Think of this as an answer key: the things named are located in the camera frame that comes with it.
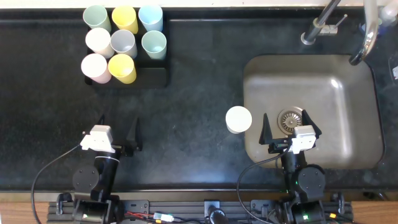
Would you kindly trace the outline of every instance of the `sink drain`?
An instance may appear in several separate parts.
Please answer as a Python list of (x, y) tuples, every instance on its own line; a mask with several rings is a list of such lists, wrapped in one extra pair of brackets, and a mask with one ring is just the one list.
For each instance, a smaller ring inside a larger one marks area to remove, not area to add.
[(294, 128), (302, 125), (302, 109), (291, 107), (283, 110), (278, 115), (278, 126), (285, 134), (293, 134)]

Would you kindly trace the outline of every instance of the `cup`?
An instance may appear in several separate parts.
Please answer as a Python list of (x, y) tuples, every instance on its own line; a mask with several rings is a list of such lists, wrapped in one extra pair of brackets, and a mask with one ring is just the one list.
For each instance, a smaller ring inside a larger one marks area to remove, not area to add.
[(109, 21), (108, 12), (103, 6), (90, 6), (83, 12), (83, 20), (85, 23), (94, 28), (104, 28), (111, 32), (111, 22)]
[(142, 47), (152, 59), (166, 58), (166, 45), (166, 37), (159, 31), (149, 31), (142, 37)]
[(119, 6), (113, 9), (112, 20), (119, 29), (126, 29), (133, 34), (138, 33), (137, 14), (131, 6)]
[(111, 35), (104, 28), (94, 28), (88, 31), (86, 35), (86, 45), (95, 53), (110, 58), (114, 55), (111, 46)]
[(81, 71), (98, 83), (107, 83), (112, 78), (106, 59), (100, 54), (89, 54), (81, 62)]
[(128, 30), (118, 30), (111, 37), (111, 46), (118, 54), (137, 57), (137, 44), (134, 35)]
[(225, 121), (228, 131), (233, 134), (239, 134), (250, 128), (251, 113), (243, 106), (234, 106), (226, 113)]
[(115, 55), (109, 60), (109, 72), (124, 84), (130, 84), (137, 78), (132, 58), (125, 54)]
[(163, 10), (158, 5), (143, 6), (138, 11), (138, 18), (147, 31), (163, 30)]

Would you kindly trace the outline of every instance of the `faucet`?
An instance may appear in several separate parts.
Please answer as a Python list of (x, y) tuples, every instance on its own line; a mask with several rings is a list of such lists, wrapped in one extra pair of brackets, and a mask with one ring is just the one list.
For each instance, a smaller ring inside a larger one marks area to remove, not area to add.
[[(322, 11), (320, 16), (313, 20), (309, 30), (301, 35), (301, 41), (306, 45), (311, 45), (315, 42), (315, 38), (321, 33), (322, 29), (326, 27), (325, 22), (329, 18), (331, 12), (336, 8), (336, 6), (340, 3), (341, 0), (331, 0), (326, 8)], [(362, 45), (356, 51), (356, 54), (353, 54), (349, 58), (349, 63), (352, 65), (359, 64), (364, 58), (370, 53), (373, 48), (373, 45), (376, 41), (377, 30), (379, 28), (379, 15), (377, 13), (377, 3), (376, 0), (364, 0), (364, 10), (365, 10), (365, 19), (366, 19), (366, 31), (365, 38)], [(332, 29), (334, 29), (334, 33), (337, 32), (337, 26), (343, 22), (346, 18), (342, 18)]]

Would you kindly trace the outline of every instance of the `stainless steel sink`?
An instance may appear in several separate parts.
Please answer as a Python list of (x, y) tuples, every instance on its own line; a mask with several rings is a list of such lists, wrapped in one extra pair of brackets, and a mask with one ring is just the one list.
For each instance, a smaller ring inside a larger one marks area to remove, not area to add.
[[(307, 162), (323, 168), (366, 169), (383, 155), (372, 72), (346, 55), (265, 55), (244, 69), (244, 106), (252, 114), (245, 132), (249, 157), (258, 162), (274, 155), (259, 144), (263, 114), (274, 138), (283, 138), (300, 125), (307, 110), (322, 130)], [(275, 167), (275, 163), (265, 164)]]

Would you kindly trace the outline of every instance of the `white wall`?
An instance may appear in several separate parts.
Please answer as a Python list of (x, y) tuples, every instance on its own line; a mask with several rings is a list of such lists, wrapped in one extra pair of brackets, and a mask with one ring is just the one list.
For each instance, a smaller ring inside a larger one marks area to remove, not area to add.
[[(326, 6), (330, 0), (0, 0), (0, 8), (84, 8), (159, 4), (162, 7)], [(391, 0), (375, 0), (384, 6)], [(362, 6), (363, 0), (342, 0), (339, 6)]]

